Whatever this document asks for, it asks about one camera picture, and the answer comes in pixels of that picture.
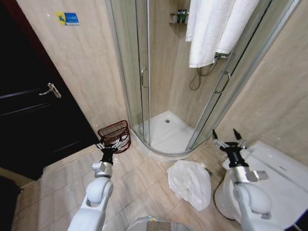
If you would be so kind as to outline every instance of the black door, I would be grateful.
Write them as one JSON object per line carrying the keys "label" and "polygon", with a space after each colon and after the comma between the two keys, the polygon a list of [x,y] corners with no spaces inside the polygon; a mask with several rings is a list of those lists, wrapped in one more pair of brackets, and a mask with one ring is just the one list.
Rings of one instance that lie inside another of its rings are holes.
{"label": "black door", "polygon": [[0,21],[0,167],[36,180],[97,138],[16,1]]}

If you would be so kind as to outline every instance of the crumpled white cloth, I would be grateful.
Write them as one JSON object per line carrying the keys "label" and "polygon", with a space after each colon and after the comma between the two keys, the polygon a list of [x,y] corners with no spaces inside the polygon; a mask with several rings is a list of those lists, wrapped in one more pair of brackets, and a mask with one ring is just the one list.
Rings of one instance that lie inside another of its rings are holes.
{"label": "crumpled white cloth", "polygon": [[211,201],[209,173],[197,162],[179,160],[168,170],[169,188],[188,201],[197,211],[208,207]]}

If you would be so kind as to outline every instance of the wall sign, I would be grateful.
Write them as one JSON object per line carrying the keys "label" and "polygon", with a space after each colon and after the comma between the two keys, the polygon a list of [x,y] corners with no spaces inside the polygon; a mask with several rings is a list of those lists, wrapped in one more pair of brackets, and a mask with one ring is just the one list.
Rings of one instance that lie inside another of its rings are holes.
{"label": "wall sign", "polygon": [[76,13],[56,12],[56,16],[58,18],[58,21],[60,22],[60,25],[63,26],[79,25]]}

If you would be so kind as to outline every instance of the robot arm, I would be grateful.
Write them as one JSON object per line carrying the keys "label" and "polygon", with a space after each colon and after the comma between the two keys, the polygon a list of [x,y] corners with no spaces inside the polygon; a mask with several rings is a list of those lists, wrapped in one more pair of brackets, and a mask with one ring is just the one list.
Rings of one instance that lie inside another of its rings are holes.
{"label": "robot arm", "polygon": [[94,162],[92,169],[95,172],[93,180],[86,189],[86,196],[80,209],[74,215],[69,231],[101,231],[105,222],[105,211],[108,200],[113,191],[112,176],[113,154],[117,151],[121,142],[111,146],[98,148],[103,152],[100,162]]}
{"label": "robot arm", "polygon": [[243,231],[282,231],[282,229],[271,220],[270,197],[258,186],[251,182],[265,180],[268,178],[265,171],[250,171],[249,165],[242,158],[240,151],[247,147],[243,146],[245,140],[233,130],[237,142],[222,142],[218,140],[213,130],[214,144],[220,150],[227,153],[230,159],[229,167],[232,171],[232,182],[234,184],[233,194],[241,211],[241,226]]}

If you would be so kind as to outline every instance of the wicker basket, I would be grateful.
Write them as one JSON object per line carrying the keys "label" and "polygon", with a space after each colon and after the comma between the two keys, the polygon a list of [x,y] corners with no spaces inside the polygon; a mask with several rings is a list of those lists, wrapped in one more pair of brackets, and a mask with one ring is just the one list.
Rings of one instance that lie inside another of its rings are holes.
{"label": "wicker basket", "polygon": [[122,141],[123,145],[118,148],[115,154],[122,153],[130,147],[131,139],[129,135],[128,123],[122,120],[97,131],[105,145],[116,144]]}

